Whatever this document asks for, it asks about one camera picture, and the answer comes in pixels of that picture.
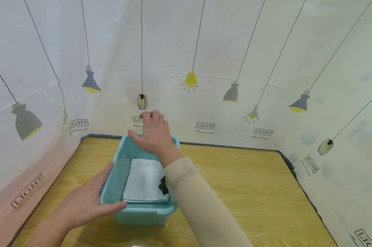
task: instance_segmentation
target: pendant lamp illustration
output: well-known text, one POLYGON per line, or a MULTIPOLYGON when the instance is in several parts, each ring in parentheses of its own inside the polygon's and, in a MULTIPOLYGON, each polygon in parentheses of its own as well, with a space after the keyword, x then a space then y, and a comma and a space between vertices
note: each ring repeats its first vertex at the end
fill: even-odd
POLYGON ((197 78, 195 77, 195 73, 194 73, 194 64, 195 64, 195 57, 197 55, 197 48, 198 48, 198 40, 200 38, 200 31, 201 31, 201 23, 202 23, 202 15, 204 14, 204 6, 205 6, 205 0, 204 2, 202 3, 202 11, 201 11, 201 19, 200 19, 200 26, 199 26, 199 29, 198 29, 198 35, 197 35, 197 44, 195 45, 195 52, 194 52, 194 60, 193 60, 193 68, 191 69, 191 72, 188 73, 185 81, 183 84, 180 84, 181 86, 184 86, 183 90, 186 91, 188 93, 190 93, 190 89, 195 91, 195 87, 198 87, 198 82, 197 82, 197 78))
MULTIPOLYGON (((261 98, 262 98, 262 96, 263 96, 263 94, 264 94, 264 91, 266 90, 266 88, 267 88, 267 86, 268 86, 268 84, 269 84, 269 82, 270 82, 270 80, 271 80, 271 76, 272 76, 272 74, 273 74, 274 71, 275 71, 275 68, 276 68, 276 66, 277 66, 277 64, 278 64, 279 58, 281 57, 282 52, 283 52, 284 49, 285 49, 285 46, 286 46, 286 44, 287 44, 287 42, 288 42, 288 40, 289 40, 289 37, 290 37, 290 35, 292 34, 292 31, 293 31, 293 28, 294 28, 294 26, 295 26, 295 24, 296 24, 296 22, 297 22, 297 19, 298 19, 298 17, 300 16, 301 11, 303 10, 304 4, 305 4, 305 0, 303 1, 303 5, 301 6, 300 11, 298 11, 298 15, 297 15, 296 19, 294 20, 293 26, 292 26, 292 28, 290 29, 290 32, 289 32, 289 34, 288 34, 288 37, 286 38, 286 41, 285 41, 285 43, 284 43, 284 45, 283 45, 283 47, 282 47, 281 52, 279 53, 279 56, 278 56, 278 58, 277 58, 277 61, 275 62, 274 68, 272 68, 271 74, 270 74, 270 76, 269 76, 269 78, 268 78, 268 80, 267 80, 266 85, 264 86, 264 89, 262 90, 262 93, 261 93, 261 95, 260 95, 260 98, 259 98, 258 103, 255 105, 253 111, 250 112, 250 113, 248 114, 248 116, 247 116, 247 117, 244 117, 244 118, 248 118, 248 117, 249 117, 250 119, 253 119, 253 122, 255 122, 254 119, 259 119, 259 118, 257 118, 257 117, 259 116, 259 115, 257 115, 257 109, 258 109, 258 107, 259 107, 259 103, 260 103, 261 98)), ((303 105, 303 100, 304 100, 305 98, 309 98, 309 96, 308 96, 308 95, 306 95, 306 96, 302 96, 302 99, 300 99, 300 102, 298 102, 298 104, 297 104, 296 106, 302 106, 302 105, 303 105)))
POLYGON ((53 67, 53 64, 52 64, 51 61, 50 61, 50 58, 48 57, 48 54, 47 54, 47 52, 46 52, 46 48, 45 48, 44 45, 43 45, 42 38, 40 37, 40 33, 39 33, 38 29, 37 29, 37 26, 36 26, 35 20, 33 19, 33 16, 32 16, 32 13, 31 13, 31 11, 30 11, 30 9, 29 9, 29 6, 28 6, 26 0, 24 0, 24 2, 25 2, 25 5, 26 5, 26 8, 28 9, 29 16, 30 16, 31 19, 32 19, 33 25, 35 26, 35 30, 36 30, 37 36, 38 36, 38 38, 39 38, 39 40, 40 40, 40 44, 42 44, 42 48, 43 48, 43 51, 44 51, 44 53, 45 53, 45 55, 46 55, 46 58, 47 58, 47 60, 48 60, 48 63, 50 64, 50 67, 51 67, 51 69, 53 70, 53 73, 54 73, 54 75, 55 75, 55 78, 56 78, 57 81, 58 81, 58 87, 60 88, 61 95, 62 95, 62 99, 63 99, 63 104, 64 104, 63 128, 62 128, 62 130, 61 130, 61 131, 64 131, 64 130, 66 130, 66 128, 67 128, 67 127, 66 127, 66 124, 68 123, 68 114, 66 113, 65 98, 64 98, 64 93, 63 93, 62 88, 61 88, 61 82, 60 82, 60 80, 59 80, 59 78, 58 78, 58 76, 57 76, 57 73, 55 72, 55 69, 54 69, 54 67, 53 67))
POLYGON ((147 97, 143 94, 143 0, 140 3, 140 76, 142 93, 137 96, 137 107, 140 110, 147 109, 147 97))
POLYGON ((248 47, 246 48, 244 59, 242 60, 242 63, 241 63, 241 68, 238 72, 238 76, 237 76, 236 80, 233 81, 233 83, 231 84, 231 88, 228 89, 228 91, 226 92, 226 94, 223 97, 223 101, 225 101, 225 102, 235 103, 235 102, 238 101, 238 86, 239 86, 238 85, 238 79, 239 79, 239 75, 241 73, 242 66, 244 65, 246 54, 248 54, 248 49, 249 49, 249 46, 250 46, 250 42, 253 39, 253 34, 255 33, 256 26, 258 25, 259 18, 260 18, 260 15, 261 15, 261 11, 262 11, 262 8, 263 8, 265 2, 266 2, 266 0, 263 0, 258 19, 256 21, 255 27, 253 28, 252 36, 250 37, 248 47))
POLYGON ((350 125, 350 123, 352 123, 352 121, 370 104, 372 102, 372 99, 367 103, 367 104, 365 104, 365 106, 362 108, 362 109, 360 109, 360 111, 348 122, 348 124, 347 125, 345 125, 345 127, 344 128, 342 128, 342 130, 333 138, 333 139, 327 139, 327 140, 325 140, 325 141, 323 141, 320 145, 319 145, 319 147, 318 147, 318 153, 320 154, 320 155, 325 155, 325 154, 327 154, 331 149, 332 149, 332 147, 333 147, 333 145, 334 145, 334 140, 335 140, 335 138, 337 138, 341 133, 342 133, 342 131, 344 131, 347 127, 348 127, 348 125, 350 125))
POLYGON ((300 99, 298 99, 296 102, 291 104, 289 108, 294 112, 302 112, 307 110, 307 99, 309 99, 309 93, 310 91, 305 91, 303 94, 301 94, 300 99))
POLYGON ((85 90, 87 90, 88 92, 90 92, 92 94, 96 94, 96 93, 99 93, 101 89, 99 88, 97 82, 94 79, 94 72, 92 72, 92 68, 91 68, 91 65, 90 65, 90 51, 88 49, 87 28, 86 28, 86 19, 85 19, 85 16, 84 16, 83 0, 81 0, 81 10, 83 12, 84 32, 85 32, 85 35, 86 35, 87 57, 88 57, 88 65, 87 65, 87 68, 86 68, 87 78, 84 81, 84 83, 82 85, 82 88, 84 88, 85 90))
POLYGON ((293 104, 291 104, 289 106, 289 108, 292 111, 294 111, 294 112, 303 112, 303 111, 306 111, 307 110, 307 99, 310 98, 309 94, 310 94, 310 91, 312 90, 312 87, 315 85, 316 81, 322 75, 322 73, 326 69, 327 65, 330 63, 330 61, 332 60, 332 58, 334 57, 334 55, 337 53, 337 51, 340 49, 340 47, 342 46, 342 44, 344 43, 344 41, 347 39, 347 37, 349 36, 349 34, 352 32, 353 28, 357 25, 358 21, 360 20, 360 18, 362 17, 362 15, 366 12, 366 10, 370 6, 371 2, 372 2, 372 0, 366 6, 366 8, 363 10, 363 12, 359 16, 358 20, 353 24, 352 28, 350 29, 350 31, 348 32, 348 34, 345 36, 345 38, 342 40, 341 44, 334 51, 334 53, 332 54, 332 56, 330 57, 330 59, 328 60, 328 62, 326 63, 326 65, 323 67, 323 69, 321 70, 321 72, 319 73, 319 75, 317 76, 317 78, 315 79, 315 81, 313 82, 313 84, 311 85, 310 89, 309 90, 306 90, 303 94, 301 94, 301 98, 298 99, 296 102, 294 102, 293 104))
POLYGON ((231 84, 231 88, 228 89, 226 94, 223 97, 223 101, 225 102, 230 102, 230 103, 235 103, 238 101, 238 81, 234 81, 231 84))
POLYGON ((27 140, 28 138, 35 135, 40 130, 43 124, 42 122, 40 122, 35 114, 26 109, 26 104, 20 104, 15 99, 14 94, 11 92, 9 86, 7 85, 6 81, 4 81, 1 74, 0 78, 15 101, 15 104, 12 105, 11 112, 16 115, 15 127, 17 133, 22 141, 27 140))
POLYGON ((258 114, 258 106, 255 106, 253 110, 248 114, 248 116, 244 118, 246 118, 245 122, 249 121, 248 125, 250 125, 251 121, 253 121, 253 123, 256 123, 256 119, 260 120, 258 114))

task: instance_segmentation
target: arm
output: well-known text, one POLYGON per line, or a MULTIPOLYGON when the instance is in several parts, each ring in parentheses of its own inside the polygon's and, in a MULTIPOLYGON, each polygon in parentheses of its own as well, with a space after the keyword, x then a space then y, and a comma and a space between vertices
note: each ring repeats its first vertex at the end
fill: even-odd
POLYGON ((99 192, 112 167, 113 162, 110 162, 102 172, 72 190, 58 208, 40 222, 27 247, 59 247, 71 229, 125 208, 126 202, 107 205, 99 202, 99 192))
POLYGON ((228 209, 201 177, 189 158, 172 143, 168 123, 158 111, 143 112, 143 136, 128 131, 136 145, 156 154, 165 171, 168 190, 202 247, 252 247, 228 209))

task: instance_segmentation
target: left hand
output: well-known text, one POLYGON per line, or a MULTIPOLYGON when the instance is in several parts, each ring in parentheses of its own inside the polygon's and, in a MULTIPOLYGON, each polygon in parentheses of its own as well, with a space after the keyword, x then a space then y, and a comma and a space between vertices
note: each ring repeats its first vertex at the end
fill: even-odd
POLYGON ((117 213, 127 206, 126 202, 115 202, 102 205, 99 201, 99 193, 106 180, 113 162, 105 169, 96 174, 82 186, 72 190, 47 218, 56 223, 61 223, 66 231, 94 221, 102 216, 117 213))

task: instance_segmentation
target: plastic basket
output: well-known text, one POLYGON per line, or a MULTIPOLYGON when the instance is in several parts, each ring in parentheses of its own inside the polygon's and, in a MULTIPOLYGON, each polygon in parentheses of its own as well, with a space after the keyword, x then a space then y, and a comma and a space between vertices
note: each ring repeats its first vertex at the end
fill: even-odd
MULTIPOLYGON (((176 137, 172 136, 172 142, 178 149, 180 148, 179 140, 176 137)), ((154 154, 145 153, 139 149, 128 135, 123 136, 113 158, 113 168, 100 192, 101 204, 123 200, 123 192, 133 158, 158 160, 154 154)), ((113 214, 113 217, 120 224, 164 225, 168 215, 175 212, 177 208, 178 205, 170 195, 168 202, 128 203, 126 208, 113 214)))

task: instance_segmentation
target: folded cloth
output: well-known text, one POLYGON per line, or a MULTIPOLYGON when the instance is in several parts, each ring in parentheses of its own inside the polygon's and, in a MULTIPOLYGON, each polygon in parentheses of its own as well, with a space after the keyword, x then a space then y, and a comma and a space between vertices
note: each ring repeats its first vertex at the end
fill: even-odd
POLYGON ((129 175, 123 192, 125 202, 167 202, 169 194, 159 189, 164 169, 156 160, 136 158, 131 160, 129 175))

